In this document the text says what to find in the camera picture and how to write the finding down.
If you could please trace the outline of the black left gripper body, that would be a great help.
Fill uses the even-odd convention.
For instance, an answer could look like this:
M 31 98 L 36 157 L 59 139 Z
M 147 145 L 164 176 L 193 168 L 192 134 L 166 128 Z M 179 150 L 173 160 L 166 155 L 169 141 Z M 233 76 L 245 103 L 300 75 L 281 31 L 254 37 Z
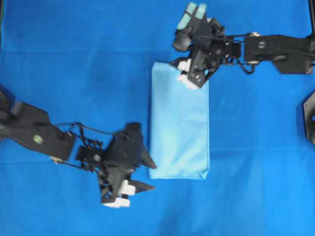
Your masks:
M 108 147 L 84 147 L 77 152 L 85 170 L 96 172 L 101 192 L 101 203 L 106 207 L 129 207 L 129 196 L 141 189 L 141 182 L 131 179 L 140 165 L 145 165 L 145 146 L 142 125 L 128 123 L 113 134 Z

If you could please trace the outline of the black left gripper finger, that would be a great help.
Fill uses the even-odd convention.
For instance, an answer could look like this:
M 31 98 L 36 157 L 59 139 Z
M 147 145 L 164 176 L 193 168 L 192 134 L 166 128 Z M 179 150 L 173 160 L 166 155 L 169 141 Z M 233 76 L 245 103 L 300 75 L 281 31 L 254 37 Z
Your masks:
M 131 193 L 129 193 L 131 196 L 140 192 L 153 190 L 155 188 L 152 185 L 132 179 L 129 181 L 129 185 L 131 185 Z
M 156 169 L 157 168 L 156 163 L 151 158 L 151 156 L 150 156 L 150 154 L 149 154 L 149 152 L 145 146 L 142 147 L 140 156 L 141 156 L 141 164 L 142 165 L 144 165 L 150 169 Z

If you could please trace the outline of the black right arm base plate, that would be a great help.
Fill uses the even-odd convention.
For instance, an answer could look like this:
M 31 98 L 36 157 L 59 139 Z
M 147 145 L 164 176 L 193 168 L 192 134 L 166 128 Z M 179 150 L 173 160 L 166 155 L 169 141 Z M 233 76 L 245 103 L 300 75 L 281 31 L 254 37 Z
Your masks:
M 313 92 L 303 103 L 304 130 L 306 138 L 315 145 L 315 93 Z

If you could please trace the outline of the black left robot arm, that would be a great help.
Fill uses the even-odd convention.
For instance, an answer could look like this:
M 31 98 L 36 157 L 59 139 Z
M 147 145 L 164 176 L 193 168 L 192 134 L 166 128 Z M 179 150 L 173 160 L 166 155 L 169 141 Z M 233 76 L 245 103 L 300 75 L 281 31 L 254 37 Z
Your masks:
M 111 208 L 129 207 L 129 197 L 153 190 L 154 186 L 133 180 L 132 174 L 140 166 L 156 169 L 144 145 L 142 125 L 130 122 L 124 129 L 109 132 L 111 140 L 106 148 L 103 142 L 87 138 L 87 126 L 68 122 L 68 131 L 61 131 L 50 122 L 48 113 L 25 102 L 14 105 L 8 94 L 0 92 L 0 138 L 11 139 L 24 148 L 49 156 L 56 164 L 68 162 L 75 141 L 78 148 L 76 160 L 80 170 L 97 174 L 102 205 Z

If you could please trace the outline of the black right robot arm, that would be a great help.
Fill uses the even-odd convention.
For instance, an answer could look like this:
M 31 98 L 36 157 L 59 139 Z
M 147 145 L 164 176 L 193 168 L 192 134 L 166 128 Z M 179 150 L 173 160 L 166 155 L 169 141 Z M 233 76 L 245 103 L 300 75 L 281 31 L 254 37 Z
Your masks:
M 311 74 L 315 61 L 315 36 L 296 38 L 284 35 L 261 36 L 257 32 L 225 35 L 215 18 L 181 20 L 173 47 L 188 52 L 170 65 L 180 71 L 178 81 L 189 89 L 200 89 L 222 65 L 238 65 L 252 74 L 263 61 L 271 61 L 282 74 Z

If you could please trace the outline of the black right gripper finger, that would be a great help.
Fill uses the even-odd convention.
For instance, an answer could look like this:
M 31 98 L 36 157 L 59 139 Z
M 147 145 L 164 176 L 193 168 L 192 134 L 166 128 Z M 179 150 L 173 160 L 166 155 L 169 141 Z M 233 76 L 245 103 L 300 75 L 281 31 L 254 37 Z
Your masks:
M 190 69 L 191 59 L 180 57 L 171 61 L 169 64 L 176 69 Z

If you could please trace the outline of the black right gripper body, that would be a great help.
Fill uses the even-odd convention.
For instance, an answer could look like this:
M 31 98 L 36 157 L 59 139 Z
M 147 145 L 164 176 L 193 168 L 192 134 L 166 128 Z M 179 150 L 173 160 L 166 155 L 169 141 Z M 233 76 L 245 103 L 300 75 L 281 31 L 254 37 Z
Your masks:
M 241 57 L 241 43 L 234 37 L 224 35 L 224 26 L 215 18 L 191 42 L 187 58 L 190 69 L 178 69 L 178 81 L 189 89 L 200 89 L 223 64 L 232 64 Z

